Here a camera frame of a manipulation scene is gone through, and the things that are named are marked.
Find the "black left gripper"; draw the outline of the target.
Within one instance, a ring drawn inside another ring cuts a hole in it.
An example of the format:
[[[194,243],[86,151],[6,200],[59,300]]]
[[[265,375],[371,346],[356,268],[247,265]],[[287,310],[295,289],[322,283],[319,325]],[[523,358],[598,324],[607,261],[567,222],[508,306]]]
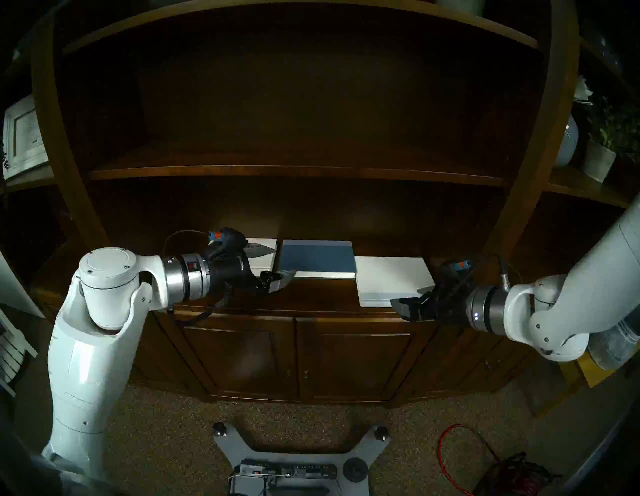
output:
[[[256,242],[248,242],[244,249],[222,253],[207,260],[209,268],[208,295],[223,289],[225,285],[232,289],[243,289],[252,294],[265,295],[275,293],[286,287],[295,278],[295,269],[262,271],[257,277],[253,274],[249,257],[264,257],[276,253],[275,248]]]

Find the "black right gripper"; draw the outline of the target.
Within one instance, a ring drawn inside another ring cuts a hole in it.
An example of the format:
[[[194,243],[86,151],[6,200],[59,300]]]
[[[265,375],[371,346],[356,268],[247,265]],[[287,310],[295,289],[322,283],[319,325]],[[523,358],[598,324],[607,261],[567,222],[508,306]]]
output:
[[[436,321],[442,326],[469,327],[467,301],[475,289],[474,280],[448,281],[416,290],[418,295],[428,297],[394,298],[390,304],[408,322]]]

